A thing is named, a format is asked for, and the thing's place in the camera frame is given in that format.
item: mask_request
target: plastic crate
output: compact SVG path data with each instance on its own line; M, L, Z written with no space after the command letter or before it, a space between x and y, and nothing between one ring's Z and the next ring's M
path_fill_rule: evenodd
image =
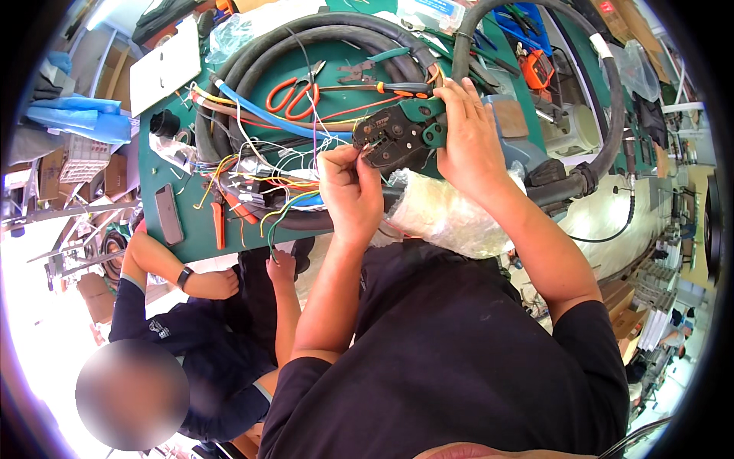
M109 164L110 144L72 134L66 142L64 157L60 183L90 181Z

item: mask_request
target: green wire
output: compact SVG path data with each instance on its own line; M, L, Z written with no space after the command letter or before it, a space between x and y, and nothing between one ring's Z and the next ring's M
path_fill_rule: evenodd
M309 195L306 198L312 198L314 196L318 196L320 193L316 193L315 195ZM275 241L275 227L283 221L284 218L286 218L286 214L288 214L288 211L291 210L291 207L295 205L296 202L303 199L303 195L298 195L295 198L291 199L283 208L283 213L280 215L280 218L275 220L275 222L270 225L270 229L268 230L267 234L267 242L268 242L268 249L270 250L270 256L272 257L273 261L277 263L277 258L275 258L275 252L273 251L273 242Z

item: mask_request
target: red scissors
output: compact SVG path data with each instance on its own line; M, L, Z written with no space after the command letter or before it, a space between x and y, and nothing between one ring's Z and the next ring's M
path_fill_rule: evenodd
M311 89L311 79L316 79L316 74L321 71L321 69L326 64L326 61L320 60L316 64L311 66L311 69L301 78L296 78L295 76L293 78L287 79L284 82L280 83L278 86L274 87L272 91L270 91L270 94L268 94L268 98L265 100L265 107L268 109L268 112L276 113L283 109L283 107L288 105L286 108L286 120L295 121L295 120L301 120L303 118L306 118L308 115L311 114L313 111L313 107L311 105L308 106L308 108L298 115L291 114L291 110L298 104L303 96L306 95L306 92ZM291 100L291 97L293 97L293 94L296 92L296 88L299 84L306 83L306 86L301 90L300 93L296 95L296 97ZM292 84L291 89L288 90L286 93L285 98L276 106L272 105L273 98L280 90L282 90L284 87ZM319 102L319 85L317 83L313 83L313 105L315 106Z

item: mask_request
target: wristwatch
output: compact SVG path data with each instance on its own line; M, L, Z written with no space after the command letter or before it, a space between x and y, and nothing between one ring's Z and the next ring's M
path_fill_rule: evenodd
M181 291L184 290L183 287L184 285L186 285L186 280L193 273L194 273L194 270L192 270L188 266L183 267L183 270L181 271L181 274L178 275L178 280L176 281L176 284L178 284L178 288L181 289Z

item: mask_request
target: light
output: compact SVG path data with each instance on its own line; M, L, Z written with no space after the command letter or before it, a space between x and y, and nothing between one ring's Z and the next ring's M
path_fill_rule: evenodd
M92 18L87 23L87 30L94 29L97 24L104 21L107 16L117 8L117 6L122 2L122 0L104 0L102 4L97 8L97 11L94 12L92 15Z
M535 115L538 115L540 118L548 121L549 123L553 122L553 118L551 118L550 116L546 115L545 113L541 112L538 109L535 110Z

